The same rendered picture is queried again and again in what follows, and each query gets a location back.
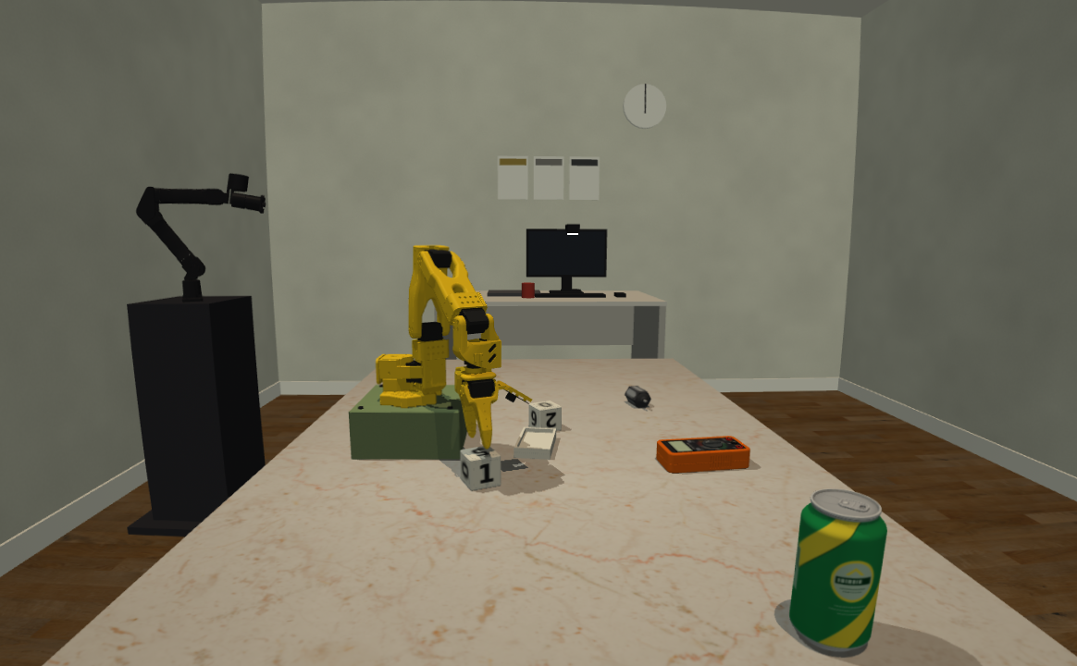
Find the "orange digital multimeter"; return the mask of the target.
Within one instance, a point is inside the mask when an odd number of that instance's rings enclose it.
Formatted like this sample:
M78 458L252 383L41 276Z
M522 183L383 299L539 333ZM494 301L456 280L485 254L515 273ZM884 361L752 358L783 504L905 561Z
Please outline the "orange digital multimeter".
M732 471L749 468L750 449L735 436L657 441L656 459L669 473Z

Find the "green drink can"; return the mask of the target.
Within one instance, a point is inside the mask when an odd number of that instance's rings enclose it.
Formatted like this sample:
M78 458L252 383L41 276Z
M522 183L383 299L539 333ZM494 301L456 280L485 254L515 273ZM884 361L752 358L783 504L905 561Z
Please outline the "green drink can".
M814 490L802 509L789 619L817 648L848 652L870 640L889 535L881 511L838 488Z

